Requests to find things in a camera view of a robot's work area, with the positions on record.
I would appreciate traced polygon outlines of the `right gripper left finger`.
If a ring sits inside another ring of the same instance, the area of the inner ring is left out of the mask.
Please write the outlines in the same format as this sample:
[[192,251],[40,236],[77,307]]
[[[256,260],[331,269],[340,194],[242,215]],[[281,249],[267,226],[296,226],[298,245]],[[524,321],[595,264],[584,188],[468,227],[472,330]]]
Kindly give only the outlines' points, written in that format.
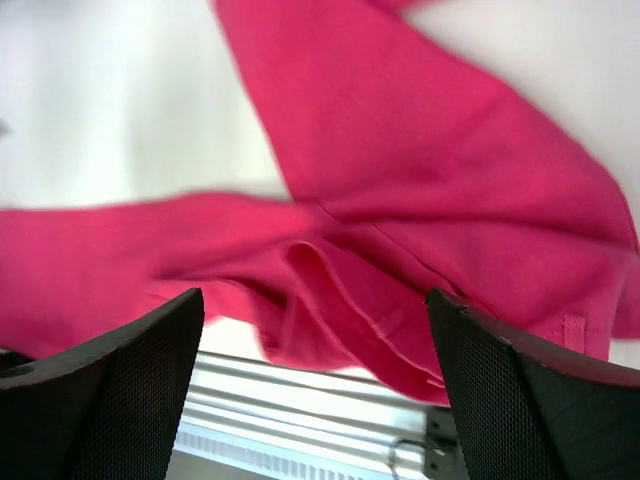
[[191,289],[44,359],[2,350],[2,478],[164,478],[203,324]]

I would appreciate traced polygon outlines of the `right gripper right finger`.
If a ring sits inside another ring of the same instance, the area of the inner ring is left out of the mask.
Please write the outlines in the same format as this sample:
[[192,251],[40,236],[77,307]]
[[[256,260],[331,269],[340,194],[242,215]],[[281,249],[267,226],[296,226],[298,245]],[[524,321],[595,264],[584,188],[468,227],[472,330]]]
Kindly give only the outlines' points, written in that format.
[[471,479],[636,479],[639,373],[432,289],[435,351]]

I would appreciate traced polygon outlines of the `pink trousers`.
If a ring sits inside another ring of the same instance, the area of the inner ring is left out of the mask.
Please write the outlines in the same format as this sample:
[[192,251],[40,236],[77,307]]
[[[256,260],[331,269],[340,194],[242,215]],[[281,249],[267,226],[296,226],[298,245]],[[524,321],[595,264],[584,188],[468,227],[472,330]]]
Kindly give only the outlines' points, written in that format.
[[288,202],[209,192],[1,214],[1,344],[44,358],[183,291],[266,358],[447,395],[433,288],[572,351],[639,335],[639,241],[609,173],[394,1],[216,1]]

